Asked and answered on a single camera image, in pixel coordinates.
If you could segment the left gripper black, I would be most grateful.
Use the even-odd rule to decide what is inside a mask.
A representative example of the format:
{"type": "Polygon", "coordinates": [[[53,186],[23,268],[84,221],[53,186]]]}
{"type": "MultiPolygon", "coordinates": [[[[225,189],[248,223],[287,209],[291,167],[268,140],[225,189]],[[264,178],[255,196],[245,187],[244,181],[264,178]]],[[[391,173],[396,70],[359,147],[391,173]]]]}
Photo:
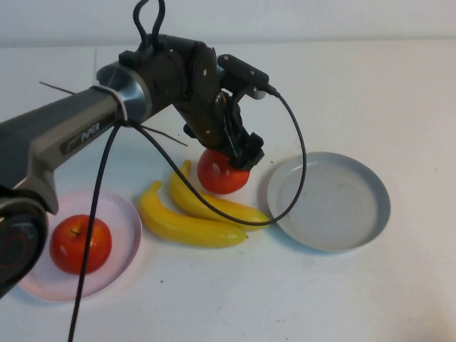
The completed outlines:
{"type": "Polygon", "coordinates": [[[233,159],[236,170],[251,170],[264,156],[264,140],[243,126],[239,101],[252,89],[242,62],[216,56],[208,46],[178,48],[180,94],[177,111],[188,135],[233,159]]]}

